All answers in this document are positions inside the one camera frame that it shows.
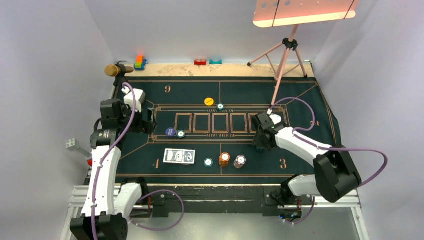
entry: pink board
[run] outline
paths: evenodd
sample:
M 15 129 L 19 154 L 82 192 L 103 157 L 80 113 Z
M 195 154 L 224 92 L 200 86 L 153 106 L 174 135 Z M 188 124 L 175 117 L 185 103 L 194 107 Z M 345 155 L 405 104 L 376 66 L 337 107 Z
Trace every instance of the pink board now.
M 351 19 L 360 0 L 257 0 L 253 24 L 260 28 Z

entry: teal poker chip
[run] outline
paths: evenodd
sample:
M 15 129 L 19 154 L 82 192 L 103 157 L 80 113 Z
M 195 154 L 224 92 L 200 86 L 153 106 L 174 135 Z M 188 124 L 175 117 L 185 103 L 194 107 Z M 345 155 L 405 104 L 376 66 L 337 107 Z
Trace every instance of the teal poker chip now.
M 214 165 L 214 161 L 212 161 L 211 158 L 206 158 L 204 160 L 204 166 L 205 167 L 210 168 L 210 167 L 212 167 L 212 165 Z
M 218 103 L 218 104 L 216 105 L 216 109 L 218 109 L 219 111 L 224 110 L 224 108 L 225 108 L 225 106 L 224 106 L 224 104 L 222 104 L 222 103 Z
M 186 136 L 186 132 L 184 132 L 183 130 L 179 130 L 179 131 L 176 132 L 176 136 L 179 139 L 182 139 L 182 138 L 184 138 Z

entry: purple poker chip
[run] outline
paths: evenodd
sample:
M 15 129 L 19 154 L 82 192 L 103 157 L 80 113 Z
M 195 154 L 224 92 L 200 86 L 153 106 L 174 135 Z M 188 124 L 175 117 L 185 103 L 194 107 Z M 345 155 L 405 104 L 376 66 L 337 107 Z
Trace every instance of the purple poker chip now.
M 168 129 L 166 130 L 166 135 L 167 135 L 168 137 L 173 137 L 173 136 L 175 136 L 175 133 L 176 133 L 176 131 L 175 131 L 175 128 L 173 128 L 173 127 L 170 127 L 170 128 L 168 128 Z

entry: metal frame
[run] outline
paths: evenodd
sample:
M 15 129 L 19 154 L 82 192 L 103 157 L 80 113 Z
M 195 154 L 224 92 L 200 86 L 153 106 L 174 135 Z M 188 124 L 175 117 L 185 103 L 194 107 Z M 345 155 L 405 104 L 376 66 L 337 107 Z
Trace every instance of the metal frame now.
M 152 184 L 152 186 L 161 186 L 162 184 Z M 207 184 L 178 184 L 178 186 L 206 186 Z M 217 187 L 231 187 L 234 184 L 214 184 L 210 186 Z M 280 186 L 279 184 L 249 184 L 249 186 Z M 113 200 L 118 197 L 119 191 L 121 189 L 120 184 L 116 184 L 113 191 Z M 65 223 L 63 225 L 62 234 L 60 236 L 60 240 L 71 240 L 72 233 L 69 228 L 71 219 L 77 218 L 81 214 L 81 209 L 84 207 L 84 203 L 86 201 L 87 193 L 89 191 L 89 186 L 75 186 L 72 192 L 72 196 L 70 198 L 68 211 L 65 219 Z M 147 206 L 137 206 L 135 209 L 147 209 Z M 297 206 L 287 205 L 285 208 L 297 208 Z M 341 198 L 336 203 L 330 203 L 326 201 L 322 196 L 315 197 L 315 208 L 350 208 L 352 210 L 352 218 L 354 218 L 354 222 L 356 225 L 356 229 L 358 232 L 358 236 L 360 240 L 369 240 L 369 235 L 367 231 L 367 227 L 365 225 L 364 217 L 361 211 L 361 200 L 359 198 L 359 194 L 357 190 L 353 190 L 348 193 L 346 196 Z

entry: gray floor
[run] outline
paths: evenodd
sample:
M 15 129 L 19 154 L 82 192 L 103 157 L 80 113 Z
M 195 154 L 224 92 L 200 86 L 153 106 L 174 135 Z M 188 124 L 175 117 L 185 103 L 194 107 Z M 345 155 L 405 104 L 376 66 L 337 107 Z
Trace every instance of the gray floor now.
M 173 224 L 169 218 L 151 218 L 142 223 L 153 228 Z M 261 214 L 185 214 L 173 229 L 155 232 L 129 226 L 128 240 L 358 240 L 350 208 L 315 208 L 307 220 L 296 226 L 283 224 L 278 217 Z

